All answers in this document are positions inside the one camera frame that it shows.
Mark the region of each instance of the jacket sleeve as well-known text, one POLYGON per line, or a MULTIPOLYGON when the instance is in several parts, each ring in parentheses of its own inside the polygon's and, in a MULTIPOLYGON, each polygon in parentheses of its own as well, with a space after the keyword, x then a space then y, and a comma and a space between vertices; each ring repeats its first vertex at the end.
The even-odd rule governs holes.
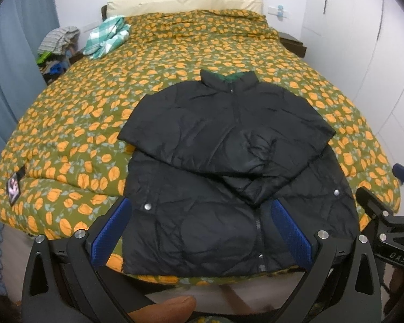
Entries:
POLYGON ((265 124, 275 131, 269 161, 259 176, 224 176, 226 184, 255 205, 295 179, 327 147, 335 130, 302 97, 268 86, 265 124))
POLYGON ((204 118, 175 104, 173 88, 146 95, 118 139, 174 167, 217 175, 263 172, 273 131, 204 118))

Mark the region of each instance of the wall outlet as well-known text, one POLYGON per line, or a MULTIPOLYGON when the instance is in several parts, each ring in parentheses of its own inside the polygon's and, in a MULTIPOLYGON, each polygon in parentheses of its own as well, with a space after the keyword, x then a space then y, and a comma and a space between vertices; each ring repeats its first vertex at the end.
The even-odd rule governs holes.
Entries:
MULTIPOLYGON (((278 15, 278 8, 277 7, 268 7, 268 14, 269 15, 278 15)), ((289 18, 289 12, 283 10, 283 18, 289 18)))
POLYGON ((99 26, 99 22, 93 22, 93 23, 87 24, 84 27, 82 27, 82 32, 86 33, 87 31, 97 28, 98 26, 99 26))

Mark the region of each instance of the metal screw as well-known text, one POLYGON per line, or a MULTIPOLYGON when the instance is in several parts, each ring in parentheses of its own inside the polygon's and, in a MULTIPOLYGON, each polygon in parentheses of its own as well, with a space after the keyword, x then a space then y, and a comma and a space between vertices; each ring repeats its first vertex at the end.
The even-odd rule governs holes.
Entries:
POLYGON ((329 237, 329 233, 324 230, 320 230, 319 232, 317 232, 317 235, 320 239, 326 239, 329 237))
POLYGON ((85 234, 86 234, 85 230, 77 230, 74 233, 74 236, 75 236, 75 238, 81 239, 81 238, 85 237, 85 234))
POLYGON ((361 234, 361 235, 358 237, 358 239, 359 239, 359 241, 360 241, 361 243, 366 243, 366 242, 368 241, 368 238, 367 238, 365 235, 363 235, 363 234, 361 234))
POLYGON ((38 235, 38 236, 34 239, 34 241, 35 241, 36 243, 42 243, 42 241, 44 241, 44 240, 45 240, 45 236, 44 236, 43 234, 38 235))

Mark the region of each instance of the orange flower pattern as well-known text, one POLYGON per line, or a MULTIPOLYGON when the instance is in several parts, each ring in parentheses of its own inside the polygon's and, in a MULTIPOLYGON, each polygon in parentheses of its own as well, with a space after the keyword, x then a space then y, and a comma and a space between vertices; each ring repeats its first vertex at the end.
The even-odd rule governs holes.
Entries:
MULTIPOLYGON (((197 10, 149 13, 126 23, 132 30, 125 44, 99 60, 78 61, 19 121, 0 159, 0 221, 49 239, 89 227, 123 194, 134 147, 117 135, 132 110, 146 94, 200 80, 202 68, 223 75, 253 70, 261 81, 307 99, 336 130, 329 144, 353 192, 364 185, 398 210, 398 182, 365 118, 338 88, 281 45, 265 17, 245 10, 197 10), (23 164, 22 194, 10 207, 6 181, 23 164)), ((357 210, 363 228, 369 220, 360 206, 357 210)), ((120 240, 108 262, 117 271, 121 245, 120 240)), ((247 278, 145 277, 165 284, 247 278)))

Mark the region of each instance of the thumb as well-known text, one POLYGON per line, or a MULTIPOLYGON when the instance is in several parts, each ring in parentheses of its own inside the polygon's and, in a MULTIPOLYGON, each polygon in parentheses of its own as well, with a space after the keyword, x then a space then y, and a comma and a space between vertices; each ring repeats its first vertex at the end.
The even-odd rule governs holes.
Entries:
POLYGON ((185 323, 196 308, 192 296, 178 296, 161 304, 143 307, 129 313, 136 323, 185 323))

